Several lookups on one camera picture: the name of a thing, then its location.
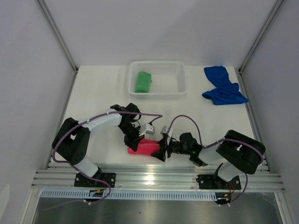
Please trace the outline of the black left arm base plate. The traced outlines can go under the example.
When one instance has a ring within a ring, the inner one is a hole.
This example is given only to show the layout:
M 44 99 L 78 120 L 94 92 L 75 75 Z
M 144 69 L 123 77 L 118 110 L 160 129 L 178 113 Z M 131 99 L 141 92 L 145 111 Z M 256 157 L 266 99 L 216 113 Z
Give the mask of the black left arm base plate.
M 93 178 L 101 180 L 102 182 L 91 180 L 90 178 L 84 177 L 82 174 L 76 174 L 74 186 L 85 188 L 105 188 L 107 187 L 107 185 L 103 182 L 106 182 L 110 185 L 111 188 L 114 188 L 116 173 L 101 173 L 95 175 Z

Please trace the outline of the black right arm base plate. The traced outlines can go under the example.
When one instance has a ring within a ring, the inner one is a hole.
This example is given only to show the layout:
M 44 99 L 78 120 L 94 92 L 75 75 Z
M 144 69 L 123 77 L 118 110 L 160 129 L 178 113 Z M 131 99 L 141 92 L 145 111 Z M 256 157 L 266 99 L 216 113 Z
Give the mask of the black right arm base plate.
M 216 174 L 204 174 L 197 175 L 196 182 L 200 189 L 241 190 L 239 176 L 235 176 L 231 181 L 227 182 L 216 176 Z

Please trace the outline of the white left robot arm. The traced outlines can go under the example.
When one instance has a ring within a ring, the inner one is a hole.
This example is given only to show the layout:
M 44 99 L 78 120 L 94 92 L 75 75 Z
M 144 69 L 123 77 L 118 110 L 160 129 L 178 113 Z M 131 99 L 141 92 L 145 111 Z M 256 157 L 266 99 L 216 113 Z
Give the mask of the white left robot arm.
M 133 150 L 137 150 L 139 142 L 144 138 L 140 135 L 140 127 L 133 124 L 138 121 L 135 117 L 141 116 L 135 104 L 130 103 L 126 107 L 113 105 L 108 112 L 112 114 L 106 114 L 89 122 L 67 118 L 52 143 L 53 151 L 83 173 L 85 181 L 92 187 L 98 186 L 101 182 L 101 169 L 86 154 L 93 133 L 118 127 L 124 134 L 125 145 Z

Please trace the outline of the pink microfiber towel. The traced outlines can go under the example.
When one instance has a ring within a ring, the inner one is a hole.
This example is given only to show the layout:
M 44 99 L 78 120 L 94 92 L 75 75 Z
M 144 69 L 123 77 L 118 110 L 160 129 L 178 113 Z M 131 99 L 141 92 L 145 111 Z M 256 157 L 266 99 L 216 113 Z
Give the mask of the pink microfiber towel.
M 128 147 L 127 152 L 129 154 L 151 156 L 153 153 L 159 152 L 159 150 L 159 141 L 144 138 L 139 142 L 136 151 Z

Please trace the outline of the green microfiber towel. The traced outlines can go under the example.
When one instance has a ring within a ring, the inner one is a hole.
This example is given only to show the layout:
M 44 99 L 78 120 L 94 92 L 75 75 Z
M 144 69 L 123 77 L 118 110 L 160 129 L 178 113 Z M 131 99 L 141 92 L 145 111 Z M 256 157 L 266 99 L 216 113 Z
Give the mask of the green microfiber towel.
M 151 82 L 152 82 L 152 75 L 150 73 L 144 71 L 138 72 L 136 85 L 135 85 L 135 92 L 149 93 Z

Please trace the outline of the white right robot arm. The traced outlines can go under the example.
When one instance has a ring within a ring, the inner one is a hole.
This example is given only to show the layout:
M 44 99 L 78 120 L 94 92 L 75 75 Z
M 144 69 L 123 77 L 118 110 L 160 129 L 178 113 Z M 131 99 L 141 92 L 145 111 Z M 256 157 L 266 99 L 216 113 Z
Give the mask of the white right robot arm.
M 242 173 L 253 175 L 263 162 L 266 147 L 259 141 L 237 131 L 229 130 L 225 136 L 208 146 L 200 145 L 191 133 L 183 133 L 179 140 L 167 139 L 166 134 L 158 142 L 158 151 L 150 156 L 161 161 L 175 154 L 185 154 L 196 166 L 207 166 L 219 160 L 225 160 L 215 171 L 214 185 L 224 188 L 230 181 Z

